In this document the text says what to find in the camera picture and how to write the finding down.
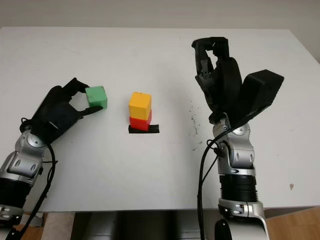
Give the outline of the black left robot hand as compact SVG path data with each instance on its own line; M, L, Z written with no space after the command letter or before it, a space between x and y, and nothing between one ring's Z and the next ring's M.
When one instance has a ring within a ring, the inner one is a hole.
M74 124L84 116L103 109L102 106L91 106L82 111L76 110L70 101L76 93L85 93L89 86L73 78L64 87L54 86L38 107L32 117L33 121L53 124Z

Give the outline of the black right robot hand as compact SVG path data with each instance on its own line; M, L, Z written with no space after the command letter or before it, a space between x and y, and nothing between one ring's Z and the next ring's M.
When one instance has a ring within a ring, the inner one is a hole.
M204 93L215 124L230 111L238 99L242 78L237 61L230 56L225 37L207 37L192 42L195 51L195 79Z

